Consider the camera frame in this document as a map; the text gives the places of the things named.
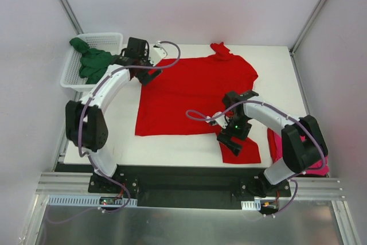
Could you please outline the red t shirt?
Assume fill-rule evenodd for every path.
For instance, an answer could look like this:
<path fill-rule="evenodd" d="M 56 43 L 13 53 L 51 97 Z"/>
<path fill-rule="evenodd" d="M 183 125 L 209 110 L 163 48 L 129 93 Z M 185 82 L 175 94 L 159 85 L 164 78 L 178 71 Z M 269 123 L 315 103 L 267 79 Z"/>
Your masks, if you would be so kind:
<path fill-rule="evenodd" d="M 163 70 L 140 93 L 135 135 L 218 134 L 220 126 L 189 119 L 185 112 L 196 110 L 212 116 L 224 110 L 227 92 L 238 94 L 253 88 L 258 74 L 244 58 L 224 43 L 206 46 L 209 56 L 194 54 Z"/>

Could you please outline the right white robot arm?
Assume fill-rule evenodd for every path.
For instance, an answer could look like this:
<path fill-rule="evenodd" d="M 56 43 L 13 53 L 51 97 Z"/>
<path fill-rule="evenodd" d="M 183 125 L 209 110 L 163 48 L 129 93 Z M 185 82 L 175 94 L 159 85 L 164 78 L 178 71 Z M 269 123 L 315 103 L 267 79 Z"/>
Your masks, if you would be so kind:
<path fill-rule="evenodd" d="M 221 127 L 217 139 L 233 154 L 238 155 L 242 147 L 231 139 L 246 139 L 252 127 L 250 120 L 267 126 L 282 140 L 282 156 L 246 185 L 250 194 L 271 196 L 285 180 L 326 167 L 327 147 L 313 116 L 288 115 L 252 90 L 242 94 L 228 92 L 222 102 L 225 110 L 214 115 L 215 123 Z"/>

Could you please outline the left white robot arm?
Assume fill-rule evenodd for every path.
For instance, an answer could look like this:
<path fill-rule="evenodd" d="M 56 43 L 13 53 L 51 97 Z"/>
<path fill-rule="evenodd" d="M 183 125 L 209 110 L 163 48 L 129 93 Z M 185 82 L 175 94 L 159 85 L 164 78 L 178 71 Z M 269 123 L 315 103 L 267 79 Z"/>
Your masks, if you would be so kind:
<path fill-rule="evenodd" d="M 122 180 L 114 174 L 118 165 L 107 147 L 104 113 L 131 79 L 147 85 L 158 77 L 162 71 L 154 67 L 166 56 L 160 41 L 150 45 L 146 40 L 130 37 L 127 47 L 114 57 L 93 89 L 79 101 L 69 101 L 65 107 L 67 139 L 79 148 L 80 157 L 89 159 L 95 173 L 104 176 L 101 185 L 107 192 L 118 191 Z"/>

